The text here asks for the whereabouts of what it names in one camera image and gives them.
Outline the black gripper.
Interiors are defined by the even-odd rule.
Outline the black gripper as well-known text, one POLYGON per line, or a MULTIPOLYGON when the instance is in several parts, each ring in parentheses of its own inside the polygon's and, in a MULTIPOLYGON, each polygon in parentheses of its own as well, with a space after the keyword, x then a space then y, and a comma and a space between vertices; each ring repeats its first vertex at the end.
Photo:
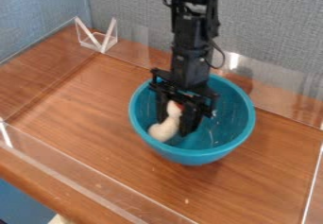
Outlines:
POLYGON ((210 88, 214 47, 174 48, 171 70, 152 68, 151 89, 156 93, 158 121, 168 117, 170 100, 183 104, 179 133, 191 134, 203 117, 203 109, 214 109, 219 94, 210 88))

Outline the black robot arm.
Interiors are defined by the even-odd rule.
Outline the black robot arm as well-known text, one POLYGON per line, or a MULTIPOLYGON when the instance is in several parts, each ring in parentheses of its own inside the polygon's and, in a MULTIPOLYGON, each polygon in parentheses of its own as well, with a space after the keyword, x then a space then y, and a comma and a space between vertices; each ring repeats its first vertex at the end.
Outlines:
POLYGON ((168 71, 151 70, 156 93, 156 118, 167 118, 167 104, 182 105, 179 134, 196 131, 203 117, 217 110, 219 94, 209 86, 219 35, 219 0, 163 0, 172 14, 172 63, 168 71))

